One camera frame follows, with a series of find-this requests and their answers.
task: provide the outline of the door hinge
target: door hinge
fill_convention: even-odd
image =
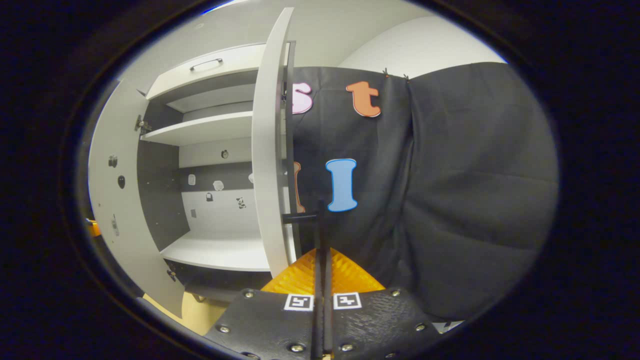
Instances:
[[[167,270],[166,274],[169,275],[171,280],[173,280],[175,282],[175,272],[172,272],[171,270]]]
[[[134,131],[138,131],[138,129],[140,129],[140,135],[144,135],[147,133],[147,131],[151,131],[151,125],[142,120],[142,115],[138,115],[136,126],[133,129]]]

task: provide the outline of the orange letter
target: orange letter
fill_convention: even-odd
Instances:
[[[300,163],[297,161],[293,162],[293,174],[294,174],[294,184],[296,185],[296,210],[298,213],[306,212],[304,206],[300,204],[300,196],[298,195],[298,172],[300,172]]]
[[[371,106],[371,95],[378,96],[378,89],[372,89],[368,82],[360,81],[347,86],[347,91],[353,93],[353,108],[357,113],[366,117],[380,115],[380,108]]]

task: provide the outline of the black mount plate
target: black mount plate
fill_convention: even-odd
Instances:
[[[243,289],[205,337],[254,359],[309,360],[314,313],[285,310],[288,297]]]
[[[441,336],[402,288],[358,296],[361,308],[333,310],[334,360],[408,359]]]

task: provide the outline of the drawer handle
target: drawer handle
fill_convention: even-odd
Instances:
[[[194,66],[190,67],[190,68],[189,68],[189,70],[194,71],[194,70],[196,69],[196,66],[200,66],[200,65],[202,65],[202,64],[206,64],[206,63],[210,63],[210,62],[212,62],[212,61],[217,61],[217,62],[221,63],[221,62],[222,62],[222,59],[221,59],[221,58],[218,58],[218,59],[213,59],[213,60],[207,60],[207,61],[205,61],[205,62],[203,62],[203,63],[199,63],[199,64],[196,64],[196,65],[194,65]]]

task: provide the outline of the white wall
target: white wall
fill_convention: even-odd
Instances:
[[[339,65],[409,78],[447,67],[505,61],[470,33],[437,16],[396,25],[368,41]]]

